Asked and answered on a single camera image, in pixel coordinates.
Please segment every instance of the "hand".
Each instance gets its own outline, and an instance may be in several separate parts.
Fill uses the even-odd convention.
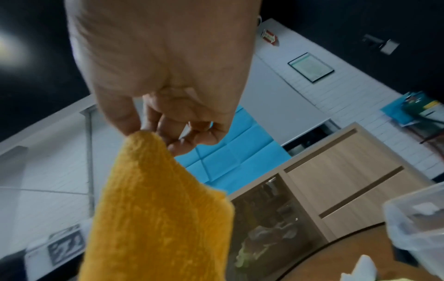
[[[66,0],[74,57],[106,118],[174,156],[228,132],[254,48],[258,0]],[[191,130],[179,139],[186,125]]]

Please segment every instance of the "glass display case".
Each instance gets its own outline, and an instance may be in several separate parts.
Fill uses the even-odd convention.
[[[327,243],[284,181],[275,176],[232,200],[227,281],[276,280]]]

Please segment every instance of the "yellow microfiber cloth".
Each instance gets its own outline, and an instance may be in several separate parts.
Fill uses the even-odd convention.
[[[103,189],[80,281],[224,280],[234,209],[162,140],[129,136]]]

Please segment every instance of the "plastic container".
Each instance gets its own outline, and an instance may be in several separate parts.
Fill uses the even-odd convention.
[[[383,209],[393,245],[444,280],[444,183],[387,201]]]

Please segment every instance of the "finger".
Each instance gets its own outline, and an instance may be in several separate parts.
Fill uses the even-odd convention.
[[[184,130],[185,126],[185,122],[175,121],[163,115],[160,118],[156,132],[168,146],[179,140],[180,134]]]
[[[211,122],[190,122],[190,128],[199,132],[208,131],[210,127]]]
[[[143,128],[151,132],[156,132],[157,127],[159,126],[160,118],[162,117],[162,113],[158,112],[144,101],[143,114],[145,117],[145,124],[143,125]]]
[[[177,140],[168,146],[168,150],[171,152],[173,157],[187,154],[193,150],[196,145],[194,144],[194,138],[198,134],[198,131],[191,130],[180,140]]]
[[[122,134],[129,136],[140,130],[140,117],[131,97],[107,94],[97,94],[96,97],[106,119]]]
[[[196,144],[215,145],[218,144],[228,133],[230,124],[213,123],[211,128],[205,132],[199,132],[194,138]]]

